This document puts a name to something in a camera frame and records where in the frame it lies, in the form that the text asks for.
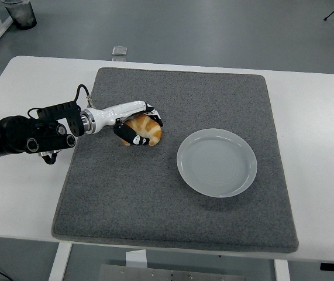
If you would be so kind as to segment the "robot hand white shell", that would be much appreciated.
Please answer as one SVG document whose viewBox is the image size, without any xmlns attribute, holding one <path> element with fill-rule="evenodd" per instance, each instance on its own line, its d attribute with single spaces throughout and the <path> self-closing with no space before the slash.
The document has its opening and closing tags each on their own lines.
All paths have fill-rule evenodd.
<svg viewBox="0 0 334 281">
<path fill-rule="evenodd" d="M 155 107 L 144 101 L 119 104 L 102 110 L 87 108 L 81 112 L 85 133 L 98 133 L 111 126 L 126 146 L 159 143 L 163 123 Z"/>
</svg>

